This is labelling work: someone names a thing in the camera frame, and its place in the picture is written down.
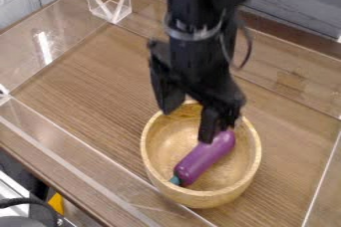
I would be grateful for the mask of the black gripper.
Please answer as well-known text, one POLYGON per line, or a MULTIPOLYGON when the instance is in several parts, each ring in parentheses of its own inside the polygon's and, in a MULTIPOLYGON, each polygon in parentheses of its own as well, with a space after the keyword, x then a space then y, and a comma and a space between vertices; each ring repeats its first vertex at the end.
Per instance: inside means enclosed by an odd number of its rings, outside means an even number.
POLYGON ((165 24, 167 42, 148 41, 151 83, 159 109, 169 114, 192 97, 202 105, 198 140, 235 126, 246 96, 236 85, 234 67, 239 24, 219 22, 210 29, 184 30, 165 24))

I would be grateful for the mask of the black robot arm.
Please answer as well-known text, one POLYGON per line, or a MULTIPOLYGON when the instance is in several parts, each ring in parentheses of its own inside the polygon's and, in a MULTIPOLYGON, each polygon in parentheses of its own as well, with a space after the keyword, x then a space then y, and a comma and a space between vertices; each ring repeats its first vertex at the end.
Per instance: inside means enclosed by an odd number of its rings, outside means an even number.
POLYGON ((247 0, 167 0, 164 30, 169 39, 148 41, 149 73, 157 106, 171 114, 186 98, 202 105, 198 140, 210 143, 232 127, 246 96, 230 71, 246 60, 234 60, 236 34, 246 47, 252 41, 238 8, 247 0))

